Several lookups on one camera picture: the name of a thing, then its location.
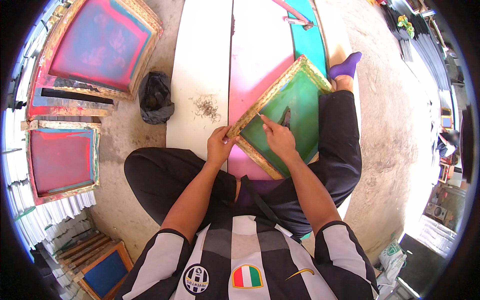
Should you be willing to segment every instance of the black pants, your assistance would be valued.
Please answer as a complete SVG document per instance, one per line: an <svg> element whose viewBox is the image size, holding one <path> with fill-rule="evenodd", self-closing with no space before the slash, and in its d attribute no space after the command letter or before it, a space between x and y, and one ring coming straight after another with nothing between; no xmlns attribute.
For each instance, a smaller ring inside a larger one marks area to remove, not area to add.
<svg viewBox="0 0 480 300"><path fill-rule="evenodd" d="M309 168L324 184L336 206L351 194L361 174L357 113L353 94L338 91L319 98L319 160ZM205 161L192 151L174 148L141 148L125 160L125 176L144 210L161 225L168 211ZM312 230L300 208L292 178L252 180L261 198L295 236ZM246 192L240 190L233 204L236 180L220 171L212 188L210 203L199 230L221 218L235 215L264 216Z"/></svg>

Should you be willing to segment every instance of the nike swoosh logo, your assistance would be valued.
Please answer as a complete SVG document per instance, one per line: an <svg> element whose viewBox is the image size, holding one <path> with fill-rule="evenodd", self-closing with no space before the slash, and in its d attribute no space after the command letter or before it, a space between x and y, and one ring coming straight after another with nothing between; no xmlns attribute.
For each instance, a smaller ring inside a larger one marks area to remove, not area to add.
<svg viewBox="0 0 480 300"><path fill-rule="evenodd" d="M300 273L303 273L303 272L310 272L312 275L315 274L312 269L301 269L300 271L298 272L295 272L292 276L290 276L289 278L285 279L285 281L289 280L290 278L292 278L293 276L297 275L297 274L300 274Z"/></svg>

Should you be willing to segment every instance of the man's left hand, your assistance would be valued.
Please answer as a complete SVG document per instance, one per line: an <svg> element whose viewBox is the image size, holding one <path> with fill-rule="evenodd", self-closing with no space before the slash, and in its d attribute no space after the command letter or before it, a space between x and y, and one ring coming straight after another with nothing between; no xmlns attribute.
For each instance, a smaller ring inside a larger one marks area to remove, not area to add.
<svg viewBox="0 0 480 300"><path fill-rule="evenodd" d="M207 141L207 163L220 169L227 160L233 145L240 139L236 136L229 139L225 134L232 126L221 126L215 129Z"/></svg>

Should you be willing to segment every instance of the man's right hand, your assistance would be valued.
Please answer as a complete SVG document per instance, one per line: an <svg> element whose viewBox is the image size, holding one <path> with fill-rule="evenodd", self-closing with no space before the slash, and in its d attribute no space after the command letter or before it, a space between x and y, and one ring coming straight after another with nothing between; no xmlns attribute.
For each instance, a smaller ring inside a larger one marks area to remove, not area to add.
<svg viewBox="0 0 480 300"><path fill-rule="evenodd" d="M279 125L267 116L261 115L264 122L264 131L267 136L267 143L270 149L288 166L289 163L298 161L299 153L295 149L295 137L290 129Z"/></svg>

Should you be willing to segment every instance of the black plastic bag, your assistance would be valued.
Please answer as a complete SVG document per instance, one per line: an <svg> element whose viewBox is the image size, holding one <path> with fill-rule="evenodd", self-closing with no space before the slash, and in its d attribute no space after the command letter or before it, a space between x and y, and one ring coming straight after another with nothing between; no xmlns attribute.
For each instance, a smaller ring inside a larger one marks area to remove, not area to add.
<svg viewBox="0 0 480 300"><path fill-rule="evenodd" d="M149 72L138 89L140 113L149 124L165 124L175 111L170 99L170 81L163 72Z"/></svg>

